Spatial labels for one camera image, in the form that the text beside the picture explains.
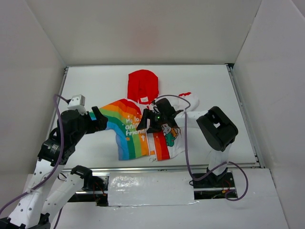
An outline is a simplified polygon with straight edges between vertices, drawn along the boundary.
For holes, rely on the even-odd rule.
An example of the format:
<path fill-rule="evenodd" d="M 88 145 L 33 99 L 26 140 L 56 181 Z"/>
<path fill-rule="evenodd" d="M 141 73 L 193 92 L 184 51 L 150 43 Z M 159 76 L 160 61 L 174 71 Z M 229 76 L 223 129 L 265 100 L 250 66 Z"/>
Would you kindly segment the rainbow hooded kids jacket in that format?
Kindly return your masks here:
<path fill-rule="evenodd" d="M 150 155 L 164 161 L 185 150 L 182 128 L 162 124 L 158 133 L 137 130 L 145 109 L 157 111 L 153 100 L 158 95 L 158 77 L 149 70 L 137 70 L 128 75 L 127 97 L 99 108 L 108 118 L 106 129 L 116 133 L 120 161 Z"/>

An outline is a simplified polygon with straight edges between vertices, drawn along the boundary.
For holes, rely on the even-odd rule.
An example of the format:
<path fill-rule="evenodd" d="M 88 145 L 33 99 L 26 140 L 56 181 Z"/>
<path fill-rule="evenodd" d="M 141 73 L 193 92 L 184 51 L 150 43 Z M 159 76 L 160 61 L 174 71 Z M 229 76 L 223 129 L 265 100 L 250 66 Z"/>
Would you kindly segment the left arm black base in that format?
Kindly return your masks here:
<path fill-rule="evenodd" d="M 89 193 L 97 206 L 108 206 L 108 176 L 93 176 L 90 181 L 82 188 L 83 191 Z"/>

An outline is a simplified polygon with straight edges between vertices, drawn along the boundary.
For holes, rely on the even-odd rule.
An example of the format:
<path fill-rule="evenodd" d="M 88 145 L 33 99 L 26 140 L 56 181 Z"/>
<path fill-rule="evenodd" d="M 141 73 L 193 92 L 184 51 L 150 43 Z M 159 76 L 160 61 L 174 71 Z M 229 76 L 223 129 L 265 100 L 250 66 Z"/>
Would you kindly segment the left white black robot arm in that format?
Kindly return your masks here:
<path fill-rule="evenodd" d="M 93 190 L 103 181 L 93 176 L 92 170 L 74 167 L 62 184 L 54 191 L 51 188 L 64 169 L 75 147 L 85 134 L 105 130 L 108 119 L 94 106 L 92 119 L 88 112 L 66 110 L 57 121 L 49 138 L 42 144 L 36 168 L 28 187 L 19 197 L 16 208 L 9 216 L 1 218 L 2 229 L 49 229 L 58 219 L 64 205 L 80 189 Z"/>

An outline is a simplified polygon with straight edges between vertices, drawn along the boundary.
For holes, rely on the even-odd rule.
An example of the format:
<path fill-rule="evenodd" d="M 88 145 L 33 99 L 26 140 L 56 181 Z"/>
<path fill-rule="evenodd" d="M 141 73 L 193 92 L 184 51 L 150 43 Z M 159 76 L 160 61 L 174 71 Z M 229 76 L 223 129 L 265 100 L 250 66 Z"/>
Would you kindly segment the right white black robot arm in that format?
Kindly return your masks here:
<path fill-rule="evenodd" d="M 190 105 L 185 109 L 175 110 L 166 98 L 154 101 L 153 104 L 155 107 L 152 110 L 144 109 L 136 129 L 145 130 L 147 133 L 159 133 L 162 131 L 162 125 L 183 128 L 186 164 L 193 182 L 207 179 L 211 186 L 219 186 L 227 173 L 229 150 L 238 135 L 236 125 L 218 106 L 206 111 L 188 111 Z M 190 168 L 187 144 L 188 128 L 201 130 L 207 144 L 212 148 L 206 173 L 198 178 L 194 176 Z"/>

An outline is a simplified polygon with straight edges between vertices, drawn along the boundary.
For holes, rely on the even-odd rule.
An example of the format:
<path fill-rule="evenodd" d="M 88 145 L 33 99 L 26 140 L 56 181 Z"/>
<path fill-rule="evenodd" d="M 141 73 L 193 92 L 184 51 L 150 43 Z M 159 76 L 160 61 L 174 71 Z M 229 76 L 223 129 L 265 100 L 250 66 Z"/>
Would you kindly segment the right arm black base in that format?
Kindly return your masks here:
<path fill-rule="evenodd" d="M 226 173 L 218 181 L 209 175 L 200 181 L 191 180 L 189 184 L 194 188 L 195 191 L 235 190 L 235 182 L 231 172 Z"/>

